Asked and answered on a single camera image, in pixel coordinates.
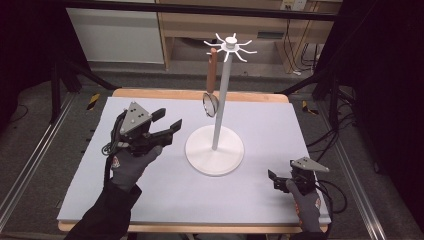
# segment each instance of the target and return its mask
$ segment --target wire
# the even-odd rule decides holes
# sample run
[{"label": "wire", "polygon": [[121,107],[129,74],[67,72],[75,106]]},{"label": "wire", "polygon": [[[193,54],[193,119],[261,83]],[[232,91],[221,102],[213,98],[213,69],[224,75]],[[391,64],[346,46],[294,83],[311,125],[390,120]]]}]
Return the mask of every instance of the wire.
[{"label": "wire", "polygon": [[314,52],[314,62],[311,67],[312,74],[315,72],[315,68],[317,66],[317,55],[318,55],[318,44],[315,44],[315,52]]},{"label": "wire", "polygon": [[350,121],[348,122],[346,125],[344,125],[343,127],[340,127],[340,125],[347,119],[351,119],[354,117],[353,113],[347,114],[346,116],[344,116],[342,119],[339,120],[339,124],[337,124],[337,126],[339,126],[338,128],[332,128],[331,130],[329,130],[327,133],[325,133],[322,137],[320,137],[319,139],[315,140],[314,142],[307,144],[306,147],[312,147],[315,144],[327,139],[328,137],[332,136],[331,140],[328,142],[328,144],[325,146],[324,149],[321,150],[315,150],[315,151],[309,151],[309,153],[318,153],[321,152],[321,154],[315,159],[316,162],[321,161],[322,157],[324,156],[324,154],[330,149],[332,148],[336,142],[339,139],[339,131],[345,129],[347,126],[349,126],[350,124],[352,124],[354,121]]},{"label": "wire", "polygon": [[[294,57],[294,55],[293,55],[293,48],[292,48],[292,46],[291,46],[291,41],[290,41],[289,27],[290,27],[290,19],[287,19],[287,22],[286,22],[286,34],[284,35],[284,40],[283,40],[283,50],[284,50],[284,53],[285,53],[285,55],[286,55],[286,57],[287,57],[287,60],[289,61],[290,69],[291,69],[291,70],[293,70],[293,71],[298,71],[298,72],[308,71],[309,69],[303,69],[303,68],[300,68],[300,67],[298,67],[298,66],[296,65],[295,57]],[[290,60],[290,57],[289,57],[289,55],[287,54],[287,51],[286,51],[286,39],[288,39],[288,41],[289,41],[289,46],[290,46],[290,49],[291,49],[291,55],[292,55],[292,58],[293,58],[293,59],[292,59],[293,64],[292,64],[292,61]]]},{"label": "wire", "polygon": [[348,93],[344,92],[343,90],[339,89],[339,98],[344,101],[344,102],[348,102],[351,105],[353,105],[356,102],[356,99],[354,96],[350,96]]},{"label": "wire", "polygon": [[21,120],[22,118],[24,118],[28,114],[28,111],[29,110],[28,110],[28,107],[27,106],[25,106],[23,104],[19,104],[18,106],[19,107],[24,107],[25,108],[25,112],[22,114],[22,116],[20,116],[20,117],[18,117],[16,119],[10,120],[9,123],[13,123],[13,122],[19,121],[19,120]]},{"label": "wire", "polygon": [[302,63],[302,65],[310,67],[312,64],[308,64],[308,63],[304,63],[304,62],[312,62],[313,60],[305,60],[305,54],[306,54],[306,50],[308,49],[309,43],[305,43],[305,46],[303,46],[302,49],[302,53],[300,54],[300,62]]},{"label": "wire", "polygon": [[324,186],[324,183],[325,184],[328,184],[328,185],[334,187],[335,189],[337,189],[337,191],[339,191],[342,194],[343,201],[344,201],[343,207],[340,210],[334,210],[334,209],[332,209],[332,212],[335,213],[335,214],[339,214],[339,213],[342,213],[342,212],[346,211],[347,206],[348,206],[348,202],[347,202],[346,194],[343,192],[343,190],[340,187],[338,187],[336,184],[334,184],[332,182],[329,182],[329,181],[326,181],[326,180],[318,180],[317,182],[320,183],[320,184],[322,184],[323,186]]},{"label": "wire", "polygon": [[337,111],[340,111],[340,109],[342,109],[342,107],[344,107],[344,106],[349,106],[349,107],[352,106],[352,104],[350,104],[350,102],[345,102],[344,100],[342,100],[342,101],[343,101],[343,104],[337,107]]},{"label": "wire", "polygon": [[112,131],[110,131],[110,138],[111,138],[110,142],[108,144],[106,144],[105,146],[103,146],[102,149],[101,149],[103,155],[109,156],[109,155],[111,155],[112,153],[115,152],[116,146],[118,144],[118,142],[115,141],[116,140],[116,132],[117,132],[119,124],[122,121],[124,121],[126,114],[127,114],[127,110],[125,110],[123,113],[121,113],[117,117],[115,124],[113,126],[113,129],[112,129]]},{"label": "wire", "polygon": [[328,239],[333,226],[333,199],[330,197],[330,194],[320,186],[315,185],[315,188],[320,190],[322,194],[327,197],[328,204],[330,205],[328,208],[328,215],[330,216],[331,223],[328,224],[327,231],[325,232],[326,239]]}]

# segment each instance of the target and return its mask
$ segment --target black cable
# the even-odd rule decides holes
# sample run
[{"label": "black cable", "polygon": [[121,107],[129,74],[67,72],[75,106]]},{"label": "black cable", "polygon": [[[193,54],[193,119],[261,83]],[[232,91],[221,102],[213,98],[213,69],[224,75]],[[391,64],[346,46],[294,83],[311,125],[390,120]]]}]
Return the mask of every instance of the black cable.
[{"label": "black cable", "polygon": [[121,121],[124,121],[124,118],[127,114],[127,110],[125,110],[123,113],[121,113],[115,121],[115,124],[113,125],[113,129],[112,131],[110,131],[110,142],[108,144],[106,144],[104,147],[102,147],[102,154],[105,156],[109,156],[110,154],[112,154],[115,151],[115,147],[116,144],[115,143],[115,139],[116,139],[116,131],[118,128],[118,125],[121,123]]},{"label": "black cable", "polygon": [[315,160],[316,162],[319,162],[321,160],[321,158],[324,156],[324,154],[337,142],[338,138],[339,138],[339,133],[336,132],[336,134],[333,135],[333,138],[331,139],[331,141],[327,144],[327,146],[324,148],[322,153]]},{"label": "black cable", "polygon": [[328,193],[328,188],[327,188],[324,184],[320,185],[320,187],[324,188],[325,192],[327,192],[327,193]]},{"label": "black cable", "polygon": [[355,117],[355,114],[349,113],[346,116],[344,116],[342,119],[340,119],[339,124],[342,124],[345,120],[352,119],[354,117]]},{"label": "black cable", "polygon": [[18,106],[20,106],[20,107],[24,107],[25,108],[25,112],[24,112],[24,114],[22,115],[22,116],[20,116],[20,117],[18,117],[18,118],[16,118],[16,119],[13,119],[13,120],[10,120],[9,121],[9,123],[13,123],[13,122],[16,122],[16,121],[19,121],[19,120],[21,120],[22,118],[24,118],[27,114],[28,114],[28,107],[27,106],[25,106],[25,105],[23,105],[23,104],[19,104]]},{"label": "black cable", "polygon": [[105,172],[103,175],[103,185],[106,185],[106,183],[109,181],[110,179],[110,169],[112,167],[112,161],[113,161],[113,155],[109,155],[106,158],[106,163],[105,163]]},{"label": "black cable", "polygon": [[349,94],[345,93],[345,92],[344,92],[343,90],[341,90],[341,89],[339,89],[338,95],[339,95],[339,98],[340,98],[341,100],[343,100],[343,101],[345,101],[345,102],[348,102],[348,103],[350,103],[351,105],[353,105],[353,104],[356,102],[356,100],[355,100],[355,98],[354,98],[354,97],[349,96]]},{"label": "black cable", "polygon": [[345,100],[342,100],[343,104],[337,107],[337,111],[340,111],[340,109],[344,106],[351,107],[351,104],[349,102],[345,102]]},{"label": "black cable", "polygon": [[291,61],[290,61],[290,57],[289,57],[289,55],[287,54],[287,51],[286,51],[286,38],[287,38],[287,32],[286,32],[286,34],[284,35],[284,40],[283,40],[283,50],[284,50],[284,53],[285,53],[285,55],[286,55],[286,57],[287,57],[287,60],[289,61],[290,69],[291,69],[291,70],[293,70],[293,71],[295,71],[295,69],[294,69],[294,67],[293,67],[293,65],[292,65],[292,63],[291,63]]},{"label": "black cable", "polygon": [[[348,115],[344,116],[342,119],[340,119],[340,120],[339,120],[339,124],[338,124],[338,125],[340,125],[341,123],[343,123],[343,121],[345,121],[346,119],[351,118],[352,116],[354,116],[354,114],[353,114],[353,113],[350,113],[350,114],[348,114]],[[332,129],[330,129],[327,133],[325,133],[325,134],[324,134],[323,136],[321,136],[319,139],[315,140],[315,141],[314,141],[314,142],[312,142],[312,143],[306,144],[306,147],[312,147],[313,145],[315,145],[315,144],[317,144],[317,143],[321,142],[322,140],[324,140],[324,139],[328,138],[329,136],[331,136],[332,134],[334,134],[334,133],[338,132],[339,130],[340,130],[340,128],[337,128],[337,129],[332,128]]]},{"label": "black cable", "polygon": [[317,182],[320,183],[320,184],[322,184],[322,185],[324,185],[323,183],[329,184],[332,187],[334,187],[335,189],[337,189],[342,194],[344,205],[343,205],[343,207],[340,210],[334,210],[333,209],[333,213],[339,214],[339,213],[342,213],[342,212],[346,211],[347,206],[348,206],[348,202],[347,202],[346,194],[343,192],[343,190],[341,188],[339,188],[336,184],[334,184],[332,182],[329,182],[329,181],[326,181],[326,180],[318,180]]},{"label": "black cable", "polygon": [[306,67],[311,66],[311,64],[304,63],[304,62],[311,61],[311,60],[305,60],[304,59],[305,54],[306,54],[306,50],[308,49],[308,46],[309,46],[309,43],[305,43],[305,46],[303,46],[303,49],[302,49],[302,53],[300,54],[300,63],[302,63],[302,65],[304,65]]},{"label": "black cable", "polygon": [[328,239],[332,226],[333,226],[333,199],[330,197],[330,194],[322,189],[320,186],[315,185],[316,189],[320,190],[324,196],[328,199],[328,204],[330,205],[328,208],[328,215],[330,216],[331,223],[328,224],[327,231],[325,232],[325,237]]},{"label": "black cable", "polygon": [[353,124],[354,122],[356,122],[356,121],[350,121],[350,122],[346,123],[346,125],[344,125],[343,127],[341,127],[340,130],[347,128],[347,126]]},{"label": "black cable", "polygon": [[287,22],[286,22],[286,35],[285,35],[285,38],[284,38],[284,45],[283,45],[284,52],[285,52],[285,47],[286,47],[286,44],[285,44],[286,41],[285,40],[287,38],[287,40],[289,41],[289,47],[290,47],[290,51],[291,51],[291,55],[292,55],[292,59],[293,59],[293,65],[297,68],[297,71],[308,71],[309,69],[302,69],[302,68],[300,68],[300,67],[298,67],[296,65],[296,59],[295,59],[294,54],[293,54],[293,47],[291,45],[291,40],[290,40],[289,28],[290,28],[290,19],[287,19]]},{"label": "black cable", "polygon": [[317,66],[317,54],[318,54],[318,44],[316,43],[315,44],[315,52],[314,52],[314,61],[313,61],[313,64],[312,64],[312,71],[313,72],[315,72],[315,68],[316,68],[316,66]]},{"label": "black cable", "polygon": [[356,92],[355,92],[355,89],[351,88],[350,90],[352,92],[352,94],[351,94],[352,95],[352,98],[356,102]]}]

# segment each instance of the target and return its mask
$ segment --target gray glove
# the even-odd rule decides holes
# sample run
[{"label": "gray glove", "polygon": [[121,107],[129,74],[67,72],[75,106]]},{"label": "gray glove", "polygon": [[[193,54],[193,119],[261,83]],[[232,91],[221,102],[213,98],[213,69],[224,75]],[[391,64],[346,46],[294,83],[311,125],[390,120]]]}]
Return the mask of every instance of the gray glove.
[{"label": "gray glove", "polygon": [[321,199],[316,190],[303,196],[292,180],[286,181],[287,189],[293,194],[296,202],[296,213],[299,217],[300,227],[304,232],[322,232],[319,227],[319,208]]},{"label": "gray glove", "polygon": [[149,163],[153,162],[161,153],[162,146],[156,146],[146,155],[134,157],[127,149],[119,151],[112,160],[112,182],[120,189],[129,192]]}]

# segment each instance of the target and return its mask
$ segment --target table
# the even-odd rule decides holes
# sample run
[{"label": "table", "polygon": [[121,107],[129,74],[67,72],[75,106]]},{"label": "table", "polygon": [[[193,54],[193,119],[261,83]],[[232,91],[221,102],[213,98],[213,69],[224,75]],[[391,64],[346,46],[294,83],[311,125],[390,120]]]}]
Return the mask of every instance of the table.
[{"label": "table", "polygon": [[[262,93],[227,94],[223,126],[239,133],[246,154],[242,164],[232,173],[223,177],[209,177],[192,168],[184,159],[182,150],[185,139],[193,130],[214,122],[212,118],[205,116],[201,103],[202,94],[202,91],[186,90],[116,90],[106,103],[96,132],[68,189],[58,216],[59,229],[69,231],[97,199],[102,187],[105,160],[100,149],[109,141],[110,127],[116,116],[122,112],[122,107],[136,101],[149,112],[157,110],[159,106],[167,109],[165,117],[152,124],[151,132],[169,127],[180,119],[179,114],[184,117],[181,130],[174,135],[173,144],[164,149],[160,159],[149,165],[138,183],[143,194],[132,210],[129,232],[300,232],[292,196],[274,190],[273,183],[267,176],[269,168],[279,176],[289,177],[289,160],[308,154],[287,97]],[[275,110],[275,117],[269,116],[261,120],[267,122],[263,127],[254,126],[254,122],[258,121],[255,116],[246,118],[244,115],[242,122],[231,120],[237,117],[240,119],[246,114],[246,110],[248,113],[249,110],[254,110],[253,113],[262,114],[261,111],[275,108],[279,109]],[[245,124],[251,127],[240,131]],[[281,142],[268,142],[263,138],[255,141],[248,137],[252,134],[248,132],[255,129],[255,135],[261,134],[261,131],[268,131],[263,133],[267,135],[275,133],[272,127],[279,124],[290,126],[286,128],[286,136],[279,137]],[[253,145],[262,147],[252,151]],[[264,159],[255,161],[258,156]],[[330,223],[325,204],[321,207],[320,223],[324,231]]]},{"label": "table", "polygon": [[[156,0],[161,4],[184,4],[199,6],[240,7],[266,10],[283,10],[285,1],[281,0]],[[296,11],[316,13],[338,13],[342,0],[306,1],[304,9]],[[274,41],[278,54],[287,73],[293,69],[291,65],[300,60],[306,43],[325,44],[333,22],[312,20],[291,20],[289,37],[286,36],[287,19],[256,18],[240,16],[214,16],[193,14],[187,17],[179,13],[158,13],[159,30],[164,54],[165,68],[170,68],[174,38],[213,39],[215,33],[221,38],[237,33],[240,42]]]}]

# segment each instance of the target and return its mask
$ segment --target cabinet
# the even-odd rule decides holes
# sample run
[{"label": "cabinet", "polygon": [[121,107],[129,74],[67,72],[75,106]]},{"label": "cabinet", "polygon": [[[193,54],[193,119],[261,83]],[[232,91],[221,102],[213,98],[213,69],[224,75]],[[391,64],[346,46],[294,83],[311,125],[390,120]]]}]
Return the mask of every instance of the cabinet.
[{"label": "cabinet", "polygon": [[[280,10],[283,4],[281,0],[156,0],[156,2],[270,10]],[[334,0],[308,1],[304,11],[337,13],[340,3],[341,1]],[[266,36],[273,36],[269,40],[274,41],[277,45],[285,69],[291,70],[283,49],[283,47],[286,47],[286,51],[291,56],[291,48],[287,45],[288,42],[284,43],[283,41],[288,24],[287,19],[180,13],[158,13],[158,17],[166,66],[169,65],[171,60],[172,42],[175,37],[211,39],[215,33],[220,36],[231,36],[233,33],[237,33],[239,40],[266,39]],[[289,32],[295,58],[300,57],[305,43],[325,43],[332,24],[332,22],[291,20]]]},{"label": "cabinet", "polygon": [[156,13],[70,8],[67,11],[89,62],[164,63]]}]

